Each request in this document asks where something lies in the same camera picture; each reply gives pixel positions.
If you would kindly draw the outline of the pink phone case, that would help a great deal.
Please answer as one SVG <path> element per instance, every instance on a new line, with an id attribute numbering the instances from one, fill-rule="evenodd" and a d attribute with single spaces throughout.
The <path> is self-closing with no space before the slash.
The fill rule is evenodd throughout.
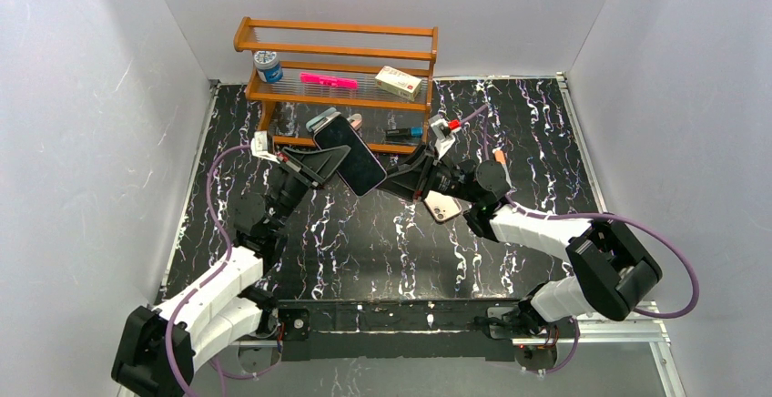
<path id="1" fill-rule="evenodd" d="M 461 204 L 455 198 L 435 191 L 427 193 L 423 205 L 438 224 L 455 219 L 463 212 Z"/>

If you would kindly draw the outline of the black smartphone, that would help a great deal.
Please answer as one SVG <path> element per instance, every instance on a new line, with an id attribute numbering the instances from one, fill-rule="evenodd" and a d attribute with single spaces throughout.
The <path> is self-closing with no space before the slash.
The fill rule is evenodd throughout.
<path id="1" fill-rule="evenodd" d="M 350 149 L 337 172 L 356 196 L 368 194 L 387 178 L 385 168 L 343 116 L 336 115 L 328 119 L 314 132 L 312 139 L 318 148 Z"/>

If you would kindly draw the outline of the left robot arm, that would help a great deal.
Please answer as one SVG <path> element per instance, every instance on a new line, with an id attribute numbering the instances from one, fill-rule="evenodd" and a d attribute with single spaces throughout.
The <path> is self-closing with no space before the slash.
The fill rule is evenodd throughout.
<path id="1" fill-rule="evenodd" d="M 217 263 L 173 298 L 129 313 L 111 370 L 123 396 L 191 396 L 196 371 L 234 340 L 255 331 L 272 300 L 254 285 L 279 259 L 286 222 L 311 189 L 332 178 L 350 148 L 284 148 L 261 193 L 233 206 L 234 237 Z"/>

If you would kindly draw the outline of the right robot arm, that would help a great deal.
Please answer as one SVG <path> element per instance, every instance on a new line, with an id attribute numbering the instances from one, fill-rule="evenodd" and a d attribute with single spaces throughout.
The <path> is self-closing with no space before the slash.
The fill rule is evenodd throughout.
<path id="1" fill-rule="evenodd" d="M 663 278 L 640 240 L 610 214 L 561 216 L 516 207 L 507 198 L 506 171 L 495 160 L 455 164 L 421 145 L 389 168 L 378 188 L 408 200 L 435 192 L 466 201 L 471 206 L 463 216 L 475 236 L 569 264 L 570 276 L 542 283 L 520 300 L 521 321 L 545 324 L 587 313 L 623 321 Z"/>

